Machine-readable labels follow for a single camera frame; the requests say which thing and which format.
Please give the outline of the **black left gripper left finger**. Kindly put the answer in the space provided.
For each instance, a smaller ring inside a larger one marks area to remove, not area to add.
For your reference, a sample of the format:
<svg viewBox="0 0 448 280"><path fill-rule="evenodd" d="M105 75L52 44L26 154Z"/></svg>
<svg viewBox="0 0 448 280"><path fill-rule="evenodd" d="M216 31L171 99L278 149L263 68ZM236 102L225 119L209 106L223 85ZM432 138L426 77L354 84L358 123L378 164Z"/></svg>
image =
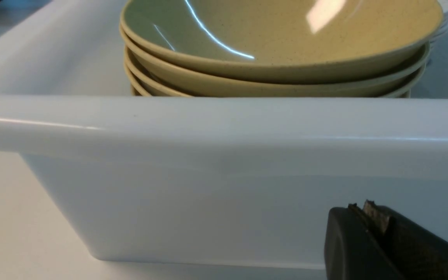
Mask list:
<svg viewBox="0 0 448 280"><path fill-rule="evenodd" d="M348 208L329 210L324 260L329 280L403 279L361 218Z"/></svg>

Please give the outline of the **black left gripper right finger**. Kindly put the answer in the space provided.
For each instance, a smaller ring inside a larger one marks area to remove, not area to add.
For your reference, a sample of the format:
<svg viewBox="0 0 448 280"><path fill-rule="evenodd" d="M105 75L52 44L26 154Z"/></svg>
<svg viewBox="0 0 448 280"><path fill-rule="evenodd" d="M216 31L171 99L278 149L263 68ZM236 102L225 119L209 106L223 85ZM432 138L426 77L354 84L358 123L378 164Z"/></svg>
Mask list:
<svg viewBox="0 0 448 280"><path fill-rule="evenodd" d="M348 208L379 252L406 280L448 280L448 241L387 206L367 200Z"/></svg>

